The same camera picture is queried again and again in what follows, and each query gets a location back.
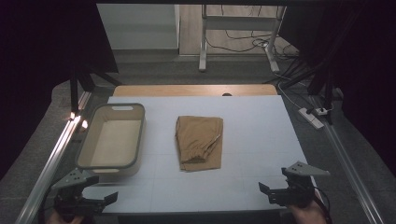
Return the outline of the white power strip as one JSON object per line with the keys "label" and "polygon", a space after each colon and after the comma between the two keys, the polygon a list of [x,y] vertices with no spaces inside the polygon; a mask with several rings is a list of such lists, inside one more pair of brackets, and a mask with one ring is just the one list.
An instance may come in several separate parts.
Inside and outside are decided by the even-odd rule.
{"label": "white power strip", "polygon": [[312,113],[309,113],[305,107],[299,109],[298,112],[315,129],[319,130],[324,127],[324,124],[319,119],[317,119]]}

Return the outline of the black metal stand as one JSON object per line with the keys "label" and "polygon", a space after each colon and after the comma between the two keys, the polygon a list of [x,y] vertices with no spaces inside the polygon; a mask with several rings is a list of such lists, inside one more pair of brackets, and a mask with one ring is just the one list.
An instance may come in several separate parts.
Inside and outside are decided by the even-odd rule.
{"label": "black metal stand", "polygon": [[323,106],[328,111],[328,113],[325,115],[325,119],[330,125],[332,125],[332,74],[330,71],[329,60],[323,60],[309,71],[304,72],[289,81],[281,83],[278,88],[285,90],[308,77],[313,77],[307,88],[309,95],[318,95],[322,88],[325,88]]}
{"label": "black metal stand", "polygon": [[71,111],[75,114],[80,111],[80,102],[78,101],[78,86],[81,86],[84,91],[88,92],[93,91],[96,87],[91,74],[97,75],[101,79],[116,87],[121,85],[120,81],[116,80],[111,75],[101,71],[99,68],[91,64],[77,63],[73,65],[70,70],[70,98]]}

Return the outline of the person's left hand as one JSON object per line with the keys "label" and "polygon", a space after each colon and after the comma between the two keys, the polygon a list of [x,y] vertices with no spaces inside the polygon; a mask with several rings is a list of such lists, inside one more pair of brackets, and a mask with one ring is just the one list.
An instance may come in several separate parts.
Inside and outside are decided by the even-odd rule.
{"label": "person's left hand", "polygon": [[84,217],[75,216],[71,221],[67,222],[56,210],[54,210],[46,220],[46,224],[81,224],[83,220]]}

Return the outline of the dark curtain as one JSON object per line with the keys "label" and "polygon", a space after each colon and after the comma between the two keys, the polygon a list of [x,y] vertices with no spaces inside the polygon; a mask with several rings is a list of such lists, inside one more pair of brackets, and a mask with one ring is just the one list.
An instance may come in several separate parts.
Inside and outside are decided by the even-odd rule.
{"label": "dark curtain", "polygon": [[0,180],[78,68],[118,71],[98,0],[0,0]]}
{"label": "dark curtain", "polygon": [[396,0],[356,0],[354,7],[335,1],[333,7],[287,7],[280,36],[315,66],[358,11],[330,66],[314,75],[308,92],[317,93],[331,76],[344,94],[345,116],[396,176]]}

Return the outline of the white metal desk frame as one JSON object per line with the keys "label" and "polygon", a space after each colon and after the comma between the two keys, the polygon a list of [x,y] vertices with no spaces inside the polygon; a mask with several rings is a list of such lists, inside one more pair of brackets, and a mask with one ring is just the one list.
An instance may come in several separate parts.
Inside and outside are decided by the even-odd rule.
{"label": "white metal desk frame", "polygon": [[266,17],[236,17],[236,16],[211,16],[207,14],[207,5],[202,5],[202,38],[200,46],[199,70],[206,70],[206,31],[207,30],[232,30],[232,31],[264,31],[270,32],[270,39],[264,47],[270,68],[274,73],[279,72],[279,67],[273,53],[276,37],[284,17],[285,7],[278,7],[273,18]]}

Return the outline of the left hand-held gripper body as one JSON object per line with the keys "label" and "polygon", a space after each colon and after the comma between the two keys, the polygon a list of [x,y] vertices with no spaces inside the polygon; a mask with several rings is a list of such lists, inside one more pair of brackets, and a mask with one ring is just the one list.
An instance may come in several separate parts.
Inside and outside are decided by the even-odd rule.
{"label": "left hand-held gripper body", "polygon": [[93,217],[104,210],[104,200],[86,199],[82,195],[87,188],[84,186],[86,178],[90,176],[95,175],[75,169],[51,187],[57,189],[54,209],[65,221],[69,222],[75,216]]}

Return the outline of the beige storage basket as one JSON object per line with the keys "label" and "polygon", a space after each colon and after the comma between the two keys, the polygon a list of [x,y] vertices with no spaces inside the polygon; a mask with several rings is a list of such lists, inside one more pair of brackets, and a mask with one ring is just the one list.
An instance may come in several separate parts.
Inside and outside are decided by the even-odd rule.
{"label": "beige storage basket", "polygon": [[95,108],[76,156],[79,169],[101,176],[131,176],[140,169],[146,109],[141,104]]}

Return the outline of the aluminium rail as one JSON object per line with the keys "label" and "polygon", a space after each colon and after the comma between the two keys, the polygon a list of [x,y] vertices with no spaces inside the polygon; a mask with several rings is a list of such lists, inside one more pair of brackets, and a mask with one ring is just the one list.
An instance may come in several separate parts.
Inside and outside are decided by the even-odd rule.
{"label": "aluminium rail", "polygon": [[31,224],[35,219],[40,204],[46,200],[46,192],[51,186],[51,180],[55,177],[57,167],[66,151],[66,147],[77,126],[80,124],[80,114],[75,112],[75,116],[74,119],[67,118],[64,129],[49,154],[49,158],[21,209],[15,224]]}
{"label": "aluminium rail", "polygon": [[359,131],[345,118],[342,102],[332,103],[331,121],[322,119],[334,153],[370,224],[388,224],[381,209],[381,185],[375,177],[378,156]]}

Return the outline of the white cabinet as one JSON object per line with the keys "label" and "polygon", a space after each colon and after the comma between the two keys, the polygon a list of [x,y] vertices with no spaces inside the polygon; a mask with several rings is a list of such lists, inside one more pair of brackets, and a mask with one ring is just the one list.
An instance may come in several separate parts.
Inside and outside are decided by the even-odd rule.
{"label": "white cabinet", "polygon": [[178,49],[179,5],[97,4],[112,49]]}

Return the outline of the wooden table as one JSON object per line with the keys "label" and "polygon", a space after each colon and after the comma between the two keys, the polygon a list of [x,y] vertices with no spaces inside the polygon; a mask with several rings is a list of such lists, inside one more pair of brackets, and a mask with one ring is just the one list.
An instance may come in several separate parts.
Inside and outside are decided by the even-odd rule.
{"label": "wooden table", "polygon": [[270,84],[232,85],[124,85],[118,86],[114,96],[256,96],[277,95]]}

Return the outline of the brown pants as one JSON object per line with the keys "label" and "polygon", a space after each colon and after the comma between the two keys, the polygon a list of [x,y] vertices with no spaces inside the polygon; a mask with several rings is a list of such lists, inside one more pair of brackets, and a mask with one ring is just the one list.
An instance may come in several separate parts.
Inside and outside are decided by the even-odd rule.
{"label": "brown pants", "polygon": [[221,167],[223,119],[179,116],[176,141],[179,168],[196,172]]}

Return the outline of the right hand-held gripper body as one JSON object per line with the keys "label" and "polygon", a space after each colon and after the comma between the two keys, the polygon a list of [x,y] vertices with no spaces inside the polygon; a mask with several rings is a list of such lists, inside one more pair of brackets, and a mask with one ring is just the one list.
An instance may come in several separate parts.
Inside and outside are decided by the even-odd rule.
{"label": "right hand-held gripper body", "polygon": [[290,178],[286,178],[288,186],[285,189],[270,189],[269,203],[307,207],[317,198],[312,176],[330,175],[329,171],[301,161],[295,162],[287,170],[290,172]]}

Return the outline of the person's right hand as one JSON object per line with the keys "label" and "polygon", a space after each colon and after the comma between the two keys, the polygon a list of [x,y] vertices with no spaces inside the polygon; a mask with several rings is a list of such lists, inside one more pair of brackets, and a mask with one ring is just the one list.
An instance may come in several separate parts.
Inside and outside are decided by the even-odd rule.
{"label": "person's right hand", "polygon": [[327,224],[323,211],[315,202],[305,208],[296,205],[288,205],[288,208],[297,224]]}

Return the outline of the white table mat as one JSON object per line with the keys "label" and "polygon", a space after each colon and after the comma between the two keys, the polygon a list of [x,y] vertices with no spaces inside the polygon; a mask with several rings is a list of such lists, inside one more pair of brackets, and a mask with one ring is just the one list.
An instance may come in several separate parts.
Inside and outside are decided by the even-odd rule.
{"label": "white table mat", "polygon": [[[260,184],[286,187],[281,170],[305,156],[282,98],[272,96],[140,97],[146,130],[139,171],[85,189],[87,198],[113,192],[109,214],[272,210]],[[223,146],[219,169],[183,172],[176,147],[180,116],[219,117]]]}

